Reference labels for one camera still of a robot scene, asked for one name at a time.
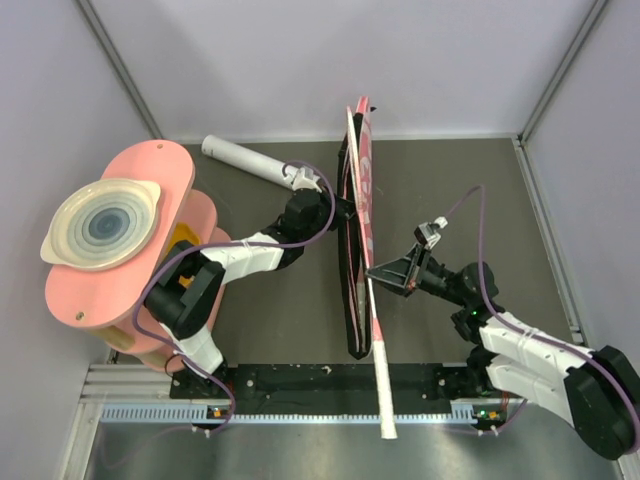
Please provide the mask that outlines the pink white badminton racket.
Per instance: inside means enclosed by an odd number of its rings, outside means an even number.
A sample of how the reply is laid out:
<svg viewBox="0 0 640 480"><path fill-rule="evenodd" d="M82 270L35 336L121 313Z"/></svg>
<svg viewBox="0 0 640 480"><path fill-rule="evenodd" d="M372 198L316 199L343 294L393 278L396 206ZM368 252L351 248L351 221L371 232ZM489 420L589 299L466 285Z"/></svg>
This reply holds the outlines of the pink white badminton racket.
<svg viewBox="0 0 640 480"><path fill-rule="evenodd" d="M373 179L370 113L371 105L367 96L361 96L358 99L355 111L347 107L349 164L359 219L364 272L373 266L374 260L371 225ZM365 277L364 281L369 299L371 351L376 378L381 438L395 440L397 431L385 342L377 314L373 282L368 277Z"/></svg>

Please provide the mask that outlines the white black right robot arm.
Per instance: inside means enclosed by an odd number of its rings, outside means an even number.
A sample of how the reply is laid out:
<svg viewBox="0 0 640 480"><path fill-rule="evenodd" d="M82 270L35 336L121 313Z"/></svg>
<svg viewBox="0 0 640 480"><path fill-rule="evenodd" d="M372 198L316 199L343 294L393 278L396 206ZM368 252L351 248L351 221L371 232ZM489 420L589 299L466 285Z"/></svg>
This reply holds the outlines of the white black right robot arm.
<svg viewBox="0 0 640 480"><path fill-rule="evenodd" d="M416 244L366 275L403 297L421 290L459 306L451 319L476 346L466 372L474 393L505 391L546 409L605 459L638 452L639 375L627 356L610 345L572 345L518 320L495 303L499 291L487 263L453 272Z"/></svg>

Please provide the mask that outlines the white shuttlecock tube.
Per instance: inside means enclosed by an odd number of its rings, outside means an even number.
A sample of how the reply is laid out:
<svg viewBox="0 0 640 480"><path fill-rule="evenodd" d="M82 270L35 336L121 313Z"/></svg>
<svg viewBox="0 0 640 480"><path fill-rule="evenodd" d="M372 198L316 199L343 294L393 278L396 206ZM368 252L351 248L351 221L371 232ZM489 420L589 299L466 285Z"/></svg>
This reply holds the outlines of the white shuttlecock tube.
<svg viewBox="0 0 640 480"><path fill-rule="evenodd" d="M296 167L286 167L280 160L214 135L204 138L201 151L210 158L288 189L292 189L298 171Z"/></svg>

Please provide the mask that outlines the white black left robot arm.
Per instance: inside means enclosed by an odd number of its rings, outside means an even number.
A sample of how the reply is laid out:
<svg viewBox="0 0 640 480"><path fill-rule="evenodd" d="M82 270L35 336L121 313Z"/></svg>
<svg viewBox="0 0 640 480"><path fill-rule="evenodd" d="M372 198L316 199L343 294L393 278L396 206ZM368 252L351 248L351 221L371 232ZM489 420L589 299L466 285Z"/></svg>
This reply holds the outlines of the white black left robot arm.
<svg viewBox="0 0 640 480"><path fill-rule="evenodd" d="M192 384L205 396L226 387L225 359L215 345L208 320L226 284L296 261L306 245L355 214L354 204L327 191L294 192L283 213L242 240L194 246L178 242L142 294L142 304L168 334Z"/></svg>

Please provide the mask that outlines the pink racket cover bag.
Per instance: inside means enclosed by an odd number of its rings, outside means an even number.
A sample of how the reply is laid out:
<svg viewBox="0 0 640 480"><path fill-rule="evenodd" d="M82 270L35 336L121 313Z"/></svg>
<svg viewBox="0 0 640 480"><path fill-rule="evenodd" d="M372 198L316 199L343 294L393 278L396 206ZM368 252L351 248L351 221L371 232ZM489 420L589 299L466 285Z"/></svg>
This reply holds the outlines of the pink racket cover bag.
<svg viewBox="0 0 640 480"><path fill-rule="evenodd" d="M372 153L370 113L375 110L367 96L361 96L353 114L358 153ZM362 140L367 148L361 150ZM337 170L338 200L355 203L353 181L349 162L348 134L345 134L338 152ZM346 219L336 212L338 220L338 261L344 310L347 349L356 360L365 358L371 350L371 300L366 291L364 272L365 244L357 213Z"/></svg>

